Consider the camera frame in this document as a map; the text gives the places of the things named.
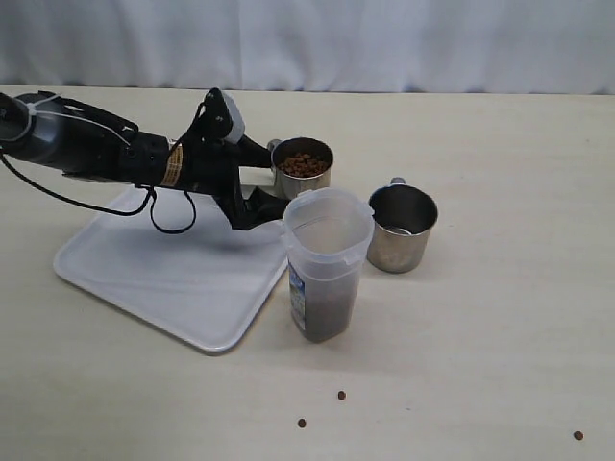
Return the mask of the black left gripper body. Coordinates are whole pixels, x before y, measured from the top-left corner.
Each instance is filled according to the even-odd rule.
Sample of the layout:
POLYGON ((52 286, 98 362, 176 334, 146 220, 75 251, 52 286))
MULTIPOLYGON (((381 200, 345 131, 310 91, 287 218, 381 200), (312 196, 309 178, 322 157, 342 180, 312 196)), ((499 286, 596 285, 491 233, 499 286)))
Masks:
POLYGON ((230 223, 240 185, 237 144, 225 139, 232 125, 222 92, 217 87, 207 92, 188 129, 172 143, 165 186, 211 196, 230 223))

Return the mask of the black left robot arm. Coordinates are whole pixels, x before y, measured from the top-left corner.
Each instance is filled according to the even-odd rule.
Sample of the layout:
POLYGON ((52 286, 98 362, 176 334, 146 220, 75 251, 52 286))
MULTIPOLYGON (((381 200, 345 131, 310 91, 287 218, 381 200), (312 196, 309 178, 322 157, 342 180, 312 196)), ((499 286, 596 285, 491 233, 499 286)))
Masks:
POLYGON ((261 188, 243 196, 239 170, 270 168, 272 156, 245 133, 234 100, 215 87, 176 140, 57 93, 1 96, 1 160, 53 168, 74 180, 131 184, 153 208, 159 188, 210 196, 235 230, 279 220, 288 205, 261 188))

